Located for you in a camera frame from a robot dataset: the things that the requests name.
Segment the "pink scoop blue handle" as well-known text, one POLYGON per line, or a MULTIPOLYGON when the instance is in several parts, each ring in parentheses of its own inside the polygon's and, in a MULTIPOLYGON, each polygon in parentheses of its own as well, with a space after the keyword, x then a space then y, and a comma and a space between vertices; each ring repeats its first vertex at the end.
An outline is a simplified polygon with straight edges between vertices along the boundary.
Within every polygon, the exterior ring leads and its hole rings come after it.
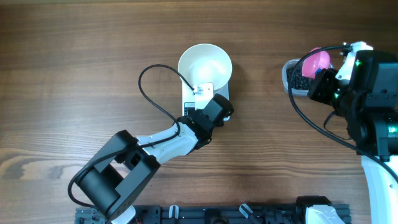
POLYGON ((328 52, 322 51, 311 55, 302 64, 302 76, 315 79, 318 71, 330 67, 330 56, 328 52))

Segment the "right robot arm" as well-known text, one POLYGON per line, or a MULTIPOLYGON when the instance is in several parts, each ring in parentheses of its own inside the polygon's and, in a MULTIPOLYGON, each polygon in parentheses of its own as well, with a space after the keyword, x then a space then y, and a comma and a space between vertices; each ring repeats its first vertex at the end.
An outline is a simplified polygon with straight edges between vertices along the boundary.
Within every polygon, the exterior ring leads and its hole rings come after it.
POLYGON ((319 70, 308 92, 343 117, 361 155, 369 190, 371 221, 397 223, 397 56, 359 50, 349 78, 319 70))

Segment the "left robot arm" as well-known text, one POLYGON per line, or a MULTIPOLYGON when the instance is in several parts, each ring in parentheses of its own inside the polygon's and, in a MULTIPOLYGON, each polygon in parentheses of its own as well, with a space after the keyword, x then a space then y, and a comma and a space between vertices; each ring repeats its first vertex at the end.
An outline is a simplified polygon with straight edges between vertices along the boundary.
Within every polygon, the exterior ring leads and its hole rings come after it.
POLYGON ((216 94, 203 109, 179 117, 174 125, 151 136, 116 133, 71 180, 111 223, 129 223, 133 202, 160 166, 211 142, 213 129, 234 109, 216 94))

